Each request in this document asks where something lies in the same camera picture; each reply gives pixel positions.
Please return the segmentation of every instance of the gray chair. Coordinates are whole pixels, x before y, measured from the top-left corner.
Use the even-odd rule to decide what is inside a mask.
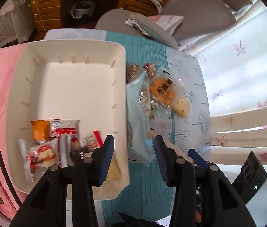
[[[228,4],[230,8],[237,7],[237,0]],[[239,0],[240,6],[252,4],[250,0]],[[184,16],[183,22],[176,28],[172,37],[179,43],[184,39],[227,30],[236,24],[234,9],[229,9],[219,0],[178,0],[168,3],[160,14]],[[113,9],[102,15],[95,29],[119,32],[137,37],[145,37],[143,33],[125,25],[131,11]]]

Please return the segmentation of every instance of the white plastic bin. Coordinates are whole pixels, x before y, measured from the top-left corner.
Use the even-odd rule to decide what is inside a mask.
[[[29,193],[37,183],[26,181],[17,142],[22,138],[33,143],[30,121],[77,119],[81,136],[92,130],[100,130],[102,139],[114,136],[122,178],[94,187],[93,195],[95,200],[116,198],[129,184],[125,103],[122,45],[89,40],[29,43],[15,70],[7,107],[7,156],[17,189]]]

